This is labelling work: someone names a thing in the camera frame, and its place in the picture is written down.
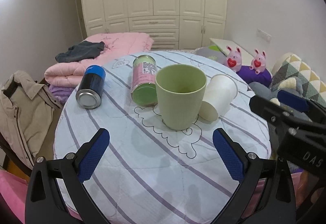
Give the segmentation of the light green plastic cup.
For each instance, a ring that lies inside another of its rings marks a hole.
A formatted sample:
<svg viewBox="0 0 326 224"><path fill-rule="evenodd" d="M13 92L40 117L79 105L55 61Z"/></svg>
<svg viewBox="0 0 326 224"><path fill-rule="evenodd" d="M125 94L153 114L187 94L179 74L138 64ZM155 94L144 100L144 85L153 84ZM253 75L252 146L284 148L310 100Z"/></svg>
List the light green plastic cup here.
<svg viewBox="0 0 326 224"><path fill-rule="evenodd" d="M155 85L164 124L176 131L189 128L196 121L206 90L204 72L194 66L173 64L157 72Z"/></svg>

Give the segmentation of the white paper cup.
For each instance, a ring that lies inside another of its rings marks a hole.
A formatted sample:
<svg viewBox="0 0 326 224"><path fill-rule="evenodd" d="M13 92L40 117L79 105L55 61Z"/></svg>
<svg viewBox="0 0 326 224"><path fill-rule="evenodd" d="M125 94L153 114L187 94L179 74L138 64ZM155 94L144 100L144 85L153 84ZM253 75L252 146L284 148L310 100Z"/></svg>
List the white paper cup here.
<svg viewBox="0 0 326 224"><path fill-rule="evenodd" d="M200 117L208 122L216 121L227 113L237 94L238 87L231 77L223 74L213 76L204 93Z"/></svg>

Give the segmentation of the purple cushion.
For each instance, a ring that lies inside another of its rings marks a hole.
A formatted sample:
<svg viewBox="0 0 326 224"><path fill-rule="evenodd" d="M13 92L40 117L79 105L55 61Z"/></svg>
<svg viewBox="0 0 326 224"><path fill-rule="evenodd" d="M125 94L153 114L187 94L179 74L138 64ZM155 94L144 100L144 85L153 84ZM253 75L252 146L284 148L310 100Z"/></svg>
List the purple cushion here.
<svg viewBox="0 0 326 224"><path fill-rule="evenodd" d="M258 82L266 87L269 87L272 82L272 76L267 69L259 74L256 74L254 70L250 70L249 66L241 66L241 69L237 72L237 75L239 75L239 77L247 84Z"/></svg>

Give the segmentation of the grey plush toy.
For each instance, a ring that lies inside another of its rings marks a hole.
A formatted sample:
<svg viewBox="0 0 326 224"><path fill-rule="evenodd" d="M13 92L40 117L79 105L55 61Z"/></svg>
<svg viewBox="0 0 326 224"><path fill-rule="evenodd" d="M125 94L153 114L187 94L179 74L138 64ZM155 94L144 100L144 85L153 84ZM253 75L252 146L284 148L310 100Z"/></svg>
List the grey plush toy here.
<svg viewBox="0 0 326 224"><path fill-rule="evenodd" d="M306 121L311 121L311 119L305 114L297 111L294 108L291 108L287 104L281 103L277 95L279 91L286 91L300 98L303 97L303 86L302 81L298 77L289 77L280 83L274 85L272 88L268 88L261 83L252 82L249 84L249 87L253 90L255 95L258 95L278 106L285 109L288 112L291 112L295 117L303 119Z"/></svg>

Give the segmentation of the right pink bunny plush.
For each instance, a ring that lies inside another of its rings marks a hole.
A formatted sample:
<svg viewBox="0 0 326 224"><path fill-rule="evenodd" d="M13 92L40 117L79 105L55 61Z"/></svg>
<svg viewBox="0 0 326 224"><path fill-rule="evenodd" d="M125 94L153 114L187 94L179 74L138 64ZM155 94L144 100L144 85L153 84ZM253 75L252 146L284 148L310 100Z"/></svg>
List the right pink bunny plush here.
<svg viewBox="0 0 326 224"><path fill-rule="evenodd" d="M256 55L252 59L249 69L254 71L256 75L262 73L266 69L266 53L265 51L254 50Z"/></svg>

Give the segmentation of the pink bunny plush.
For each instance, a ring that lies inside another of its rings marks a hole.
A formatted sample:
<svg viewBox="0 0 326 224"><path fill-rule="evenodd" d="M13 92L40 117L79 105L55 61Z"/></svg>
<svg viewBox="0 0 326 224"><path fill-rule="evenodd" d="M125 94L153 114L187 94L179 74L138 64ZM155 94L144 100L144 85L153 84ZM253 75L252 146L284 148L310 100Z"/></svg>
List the pink bunny plush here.
<svg viewBox="0 0 326 224"><path fill-rule="evenodd" d="M240 71L242 66L241 50L239 47L232 49L230 46L227 46L227 50L229 54L224 61L224 65L236 73Z"/></svg>
<svg viewBox="0 0 326 224"><path fill-rule="evenodd" d="M256 55L252 59L249 69L254 71L256 75L262 73L266 69L266 53L265 51L254 50Z"/></svg>

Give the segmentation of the pink bag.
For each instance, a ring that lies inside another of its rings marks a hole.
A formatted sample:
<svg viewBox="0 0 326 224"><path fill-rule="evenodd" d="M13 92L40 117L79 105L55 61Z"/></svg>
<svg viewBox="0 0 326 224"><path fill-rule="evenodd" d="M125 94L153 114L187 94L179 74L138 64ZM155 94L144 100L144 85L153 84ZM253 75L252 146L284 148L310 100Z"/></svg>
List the pink bag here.
<svg viewBox="0 0 326 224"><path fill-rule="evenodd" d="M30 183L1 170L1 196L22 223L83 223L70 214L56 181L42 170L32 173Z"/></svg>

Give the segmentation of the left pink bunny plush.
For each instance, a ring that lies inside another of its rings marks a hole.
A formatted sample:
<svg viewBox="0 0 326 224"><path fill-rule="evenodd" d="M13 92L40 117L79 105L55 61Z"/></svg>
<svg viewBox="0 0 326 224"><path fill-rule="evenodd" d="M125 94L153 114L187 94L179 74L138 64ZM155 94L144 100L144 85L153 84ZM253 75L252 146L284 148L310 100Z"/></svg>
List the left pink bunny plush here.
<svg viewBox="0 0 326 224"><path fill-rule="evenodd" d="M239 47L232 49L230 46L227 46L227 50L229 54L224 61L224 65L236 73L240 71L242 66L241 50Z"/></svg>

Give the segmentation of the grey green pillow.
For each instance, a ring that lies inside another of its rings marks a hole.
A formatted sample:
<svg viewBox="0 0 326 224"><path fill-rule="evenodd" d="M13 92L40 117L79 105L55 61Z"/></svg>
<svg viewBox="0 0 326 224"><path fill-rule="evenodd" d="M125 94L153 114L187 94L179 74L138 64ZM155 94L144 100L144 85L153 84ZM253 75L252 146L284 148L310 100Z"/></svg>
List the grey green pillow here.
<svg viewBox="0 0 326 224"><path fill-rule="evenodd" d="M207 47L200 47L193 51L193 54L202 56L220 64L223 64L226 59L226 55L219 49L217 45L211 45Z"/></svg>

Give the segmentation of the white board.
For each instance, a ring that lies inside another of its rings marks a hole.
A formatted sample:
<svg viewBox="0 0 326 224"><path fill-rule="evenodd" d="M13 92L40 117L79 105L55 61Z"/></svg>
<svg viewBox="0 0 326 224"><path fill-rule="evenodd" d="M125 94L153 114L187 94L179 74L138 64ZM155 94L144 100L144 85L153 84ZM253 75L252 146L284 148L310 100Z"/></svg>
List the white board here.
<svg viewBox="0 0 326 224"><path fill-rule="evenodd" d="M225 57L229 53L229 50L227 49L228 46L231 47L233 50L239 47L242 56L242 64L245 66L250 66L251 61L254 58L252 54L250 54L246 49L244 49L243 47L241 47L235 42L229 40L223 40L223 39L210 38L210 43L212 45L216 45L224 53Z"/></svg>

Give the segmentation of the beige jacket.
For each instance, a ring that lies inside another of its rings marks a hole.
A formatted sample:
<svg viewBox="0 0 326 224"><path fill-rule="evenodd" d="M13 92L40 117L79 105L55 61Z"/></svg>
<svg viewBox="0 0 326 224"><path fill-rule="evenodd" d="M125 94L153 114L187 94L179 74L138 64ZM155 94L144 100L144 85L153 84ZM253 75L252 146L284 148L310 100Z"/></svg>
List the beige jacket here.
<svg viewBox="0 0 326 224"><path fill-rule="evenodd" d="M45 84L16 71L1 87L1 135L27 168L32 169L60 102Z"/></svg>

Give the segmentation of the purple fuzzy blanket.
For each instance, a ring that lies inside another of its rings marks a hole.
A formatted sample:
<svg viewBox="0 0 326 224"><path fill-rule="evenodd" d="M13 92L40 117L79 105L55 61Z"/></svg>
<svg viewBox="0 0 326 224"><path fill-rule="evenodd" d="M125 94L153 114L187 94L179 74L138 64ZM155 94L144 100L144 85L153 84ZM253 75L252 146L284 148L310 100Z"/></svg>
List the purple fuzzy blanket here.
<svg viewBox="0 0 326 224"><path fill-rule="evenodd" d="M52 84L49 86L49 91L61 105L64 105L67 102L68 98L74 90L74 88L58 87Z"/></svg>

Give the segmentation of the blue black metal can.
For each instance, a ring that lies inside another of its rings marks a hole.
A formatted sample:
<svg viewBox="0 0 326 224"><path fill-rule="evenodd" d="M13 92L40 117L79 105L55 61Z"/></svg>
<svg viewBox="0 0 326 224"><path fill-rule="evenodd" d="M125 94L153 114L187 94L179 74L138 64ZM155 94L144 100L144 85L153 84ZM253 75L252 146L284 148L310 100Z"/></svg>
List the blue black metal can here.
<svg viewBox="0 0 326 224"><path fill-rule="evenodd" d="M106 72L101 66L89 66L78 87L76 101L84 109L95 109L102 103Z"/></svg>

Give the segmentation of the pink green tin can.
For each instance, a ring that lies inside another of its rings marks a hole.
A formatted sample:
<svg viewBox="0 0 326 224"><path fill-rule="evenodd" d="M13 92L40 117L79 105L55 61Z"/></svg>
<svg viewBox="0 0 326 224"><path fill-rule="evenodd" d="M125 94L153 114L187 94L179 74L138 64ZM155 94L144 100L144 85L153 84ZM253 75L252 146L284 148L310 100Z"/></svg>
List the pink green tin can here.
<svg viewBox="0 0 326 224"><path fill-rule="evenodd" d="M131 98L140 106L151 106L157 103L155 76L156 61L148 55L141 55L133 62Z"/></svg>

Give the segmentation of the dark grey garment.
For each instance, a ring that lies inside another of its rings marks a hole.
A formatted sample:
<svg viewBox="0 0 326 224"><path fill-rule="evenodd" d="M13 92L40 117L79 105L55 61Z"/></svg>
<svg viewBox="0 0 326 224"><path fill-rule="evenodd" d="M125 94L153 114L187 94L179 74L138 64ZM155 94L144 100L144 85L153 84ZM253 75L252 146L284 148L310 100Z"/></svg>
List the dark grey garment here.
<svg viewBox="0 0 326 224"><path fill-rule="evenodd" d="M73 45L64 53L59 53L55 60L58 63L78 62L85 59L94 59L98 57L105 49L104 42L83 41L78 45Z"/></svg>

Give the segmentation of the pink folded quilt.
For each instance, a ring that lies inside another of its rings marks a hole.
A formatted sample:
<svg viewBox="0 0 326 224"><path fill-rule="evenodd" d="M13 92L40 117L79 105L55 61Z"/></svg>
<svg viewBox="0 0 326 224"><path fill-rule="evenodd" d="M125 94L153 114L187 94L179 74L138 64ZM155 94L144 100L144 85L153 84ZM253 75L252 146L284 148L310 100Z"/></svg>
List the pink folded quilt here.
<svg viewBox="0 0 326 224"><path fill-rule="evenodd" d="M57 63L50 66L44 73L44 78L49 84L57 87L74 88L79 85L87 67L94 64L103 66L123 56L150 51L154 43L150 35L140 32L95 34L88 37L86 41L92 43L104 42L105 48L94 59Z"/></svg>

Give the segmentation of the white wall socket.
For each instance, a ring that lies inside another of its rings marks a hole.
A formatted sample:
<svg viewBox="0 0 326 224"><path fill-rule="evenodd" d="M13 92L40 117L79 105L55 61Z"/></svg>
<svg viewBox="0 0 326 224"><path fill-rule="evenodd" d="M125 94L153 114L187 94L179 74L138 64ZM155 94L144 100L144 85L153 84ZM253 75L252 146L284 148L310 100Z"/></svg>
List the white wall socket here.
<svg viewBox="0 0 326 224"><path fill-rule="evenodd" d="M258 38L263 39L267 43L270 43L271 42L271 39L272 39L271 35L269 35L268 33L264 32L264 31L262 31L260 29L257 29L256 36Z"/></svg>

